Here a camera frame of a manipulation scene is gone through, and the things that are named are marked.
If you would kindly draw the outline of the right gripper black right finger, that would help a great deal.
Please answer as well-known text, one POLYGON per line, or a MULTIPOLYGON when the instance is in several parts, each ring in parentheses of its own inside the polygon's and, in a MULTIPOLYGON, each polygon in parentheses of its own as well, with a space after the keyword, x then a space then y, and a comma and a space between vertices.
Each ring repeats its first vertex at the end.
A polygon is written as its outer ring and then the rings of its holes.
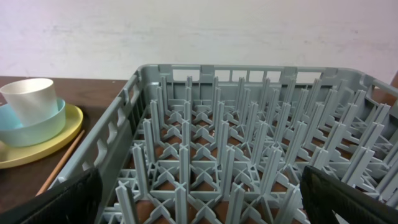
POLYGON ((313 166, 300 181, 303 209, 310 223, 397 223, 397 210, 346 185, 313 166))

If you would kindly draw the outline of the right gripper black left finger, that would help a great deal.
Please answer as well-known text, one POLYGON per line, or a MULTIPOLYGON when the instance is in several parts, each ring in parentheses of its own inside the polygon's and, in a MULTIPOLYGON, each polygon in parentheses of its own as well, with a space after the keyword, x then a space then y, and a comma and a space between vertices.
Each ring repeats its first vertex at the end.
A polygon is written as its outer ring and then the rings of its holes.
POLYGON ((94 223, 102 198, 99 169, 90 168, 1 214, 7 223, 94 223))

